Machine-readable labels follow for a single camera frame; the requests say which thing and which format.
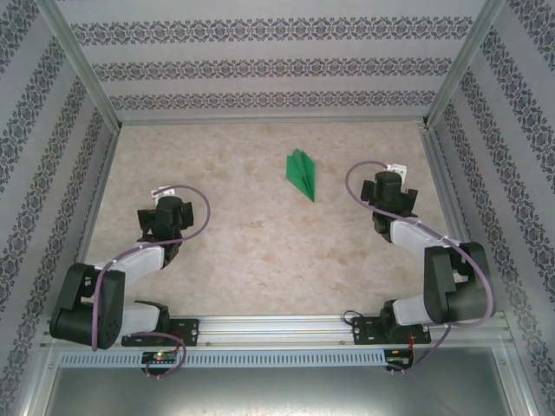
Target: paper airplane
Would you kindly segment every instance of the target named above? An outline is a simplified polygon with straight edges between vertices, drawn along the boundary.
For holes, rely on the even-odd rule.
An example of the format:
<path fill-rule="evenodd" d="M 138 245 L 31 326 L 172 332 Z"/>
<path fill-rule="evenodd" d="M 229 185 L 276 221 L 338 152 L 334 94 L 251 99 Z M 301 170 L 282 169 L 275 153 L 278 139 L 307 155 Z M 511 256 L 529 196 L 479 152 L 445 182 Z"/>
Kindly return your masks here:
<path fill-rule="evenodd" d="M 291 156 L 287 156 L 285 177 L 306 195 L 312 202 L 316 191 L 316 166 L 305 152 L 295 149 Z"/>

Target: perforated metal strip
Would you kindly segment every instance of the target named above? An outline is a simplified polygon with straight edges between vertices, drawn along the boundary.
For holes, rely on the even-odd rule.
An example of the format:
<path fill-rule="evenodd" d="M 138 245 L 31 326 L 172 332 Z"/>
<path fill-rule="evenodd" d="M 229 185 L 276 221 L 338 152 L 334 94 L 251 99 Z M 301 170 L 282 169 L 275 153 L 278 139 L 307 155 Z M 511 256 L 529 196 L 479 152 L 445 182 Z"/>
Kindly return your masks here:
<path fill-rule="evenodd" d="M 141 351 L 63 353 L 62 368 L 128 368 L 140 367 Z M 384 366 L 382 349 L 351 351 L 190 351 L 185 366 L 191 368 L 246 367 L 358 367 Z M 153 364 L 156 367 L 173 365 Z"/>

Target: marble floor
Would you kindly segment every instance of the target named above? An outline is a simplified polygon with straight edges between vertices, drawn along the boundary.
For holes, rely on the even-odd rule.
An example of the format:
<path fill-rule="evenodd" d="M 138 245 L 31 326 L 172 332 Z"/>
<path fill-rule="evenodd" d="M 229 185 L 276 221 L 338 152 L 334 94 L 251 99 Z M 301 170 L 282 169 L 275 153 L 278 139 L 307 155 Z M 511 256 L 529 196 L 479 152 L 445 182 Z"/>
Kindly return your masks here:
<path fill-rule="evenodd" d="M 295 148 L 316 162 L 315 204 L 285 179 Z M 136 283 L 130 299 L 165 303 L 173 315 L 376 313 L 388 299 L 421 292 L 422 267 L 378 236 L 371 212 L 345 191 L 345 173 L 364 159 L 407 165 L 406 186 L 419 191 L 415 213 L 446 232 L 413 122 L 124 127 L 87 261 L 134 244 L 136 211 L 153 207 L 150 190 L 188 184 L 211 201 L 208 228 Z M 357 193 L 375 172 L 353 174 Z M 206 208 L 191 192 L 178 195 L 193 202 L 187 234 Z"/>

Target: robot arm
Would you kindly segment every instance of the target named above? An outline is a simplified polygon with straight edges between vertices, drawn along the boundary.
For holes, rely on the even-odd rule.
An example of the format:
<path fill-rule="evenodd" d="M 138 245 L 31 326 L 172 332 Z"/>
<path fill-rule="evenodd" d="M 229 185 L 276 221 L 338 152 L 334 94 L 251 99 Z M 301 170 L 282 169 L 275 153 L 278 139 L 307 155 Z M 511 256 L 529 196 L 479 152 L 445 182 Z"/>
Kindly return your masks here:
<path fill-rule="evenodd" d="M 153 210 L 138 211 L 142 237 L 136 245 L 181 238 L 181 230 L 193 225 L 193 206 L 180 198 L 157 199 Z M 175 258 L 180 244 L 153 246 L 123 258 L 105 274 L 99 302 L 98 347 L 111 347 L 123 335 L 138 332 L 167 333 L 169 311 L 154 302 L 124 303 L 125 289 L 141 278 L 163 269 Z M 83 298 L 94 295 L 96 279 L 105 263 L 76 263 L 69 267 L 54 313 L 50 334 L 54 338 L 91 345 L 93 305 Z"/>
<path fill-rule="evenodd" d="M 418 192 L 411 189 L 401 191 L 404 179 L 404 175 L 401 174 L 402 168 L 405 166 L 379 172 L 374 182 L 364 181 L 362 201 L 404 218 L 415 218 L 412 210 Z M 400 245 L 413 253 L 424 266 L 421 295 L 384 304 L 381 315 L 388 318 L 384 319 L 383 323 L 386 330 L 431 322 L 459 322 L 484 315 L 487 296 L 483 283 L 459 253 L 445 242 L 430 237 L 416 224 L 394 220 L 376 212 L 372 218 L 376 232 L 389 243 Z M 450 241 L 463 249 L 490 280 L 486 254 L 480 244 Z"/>

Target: damask pattern wall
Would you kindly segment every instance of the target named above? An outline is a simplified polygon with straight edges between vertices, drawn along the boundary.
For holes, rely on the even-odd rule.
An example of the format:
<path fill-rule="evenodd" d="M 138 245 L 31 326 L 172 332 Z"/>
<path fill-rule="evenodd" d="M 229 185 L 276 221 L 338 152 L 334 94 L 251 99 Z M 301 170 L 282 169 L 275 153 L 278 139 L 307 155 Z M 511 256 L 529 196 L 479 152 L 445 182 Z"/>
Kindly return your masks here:
<path fill-rule="evenodd" d="M 81 248 L 112 134 L 30 0 L 0 2 L 0 415 Z"/>
<path fill-rule="evenodd" d="M 423 116 L 484 0 L 65 0 L 121 119 Z"/>
<path fill-rule="evenodd" d="M 540 414 L 555 414 L 554 28 L 553 0 L 507 1 L 435 126 Z"/>

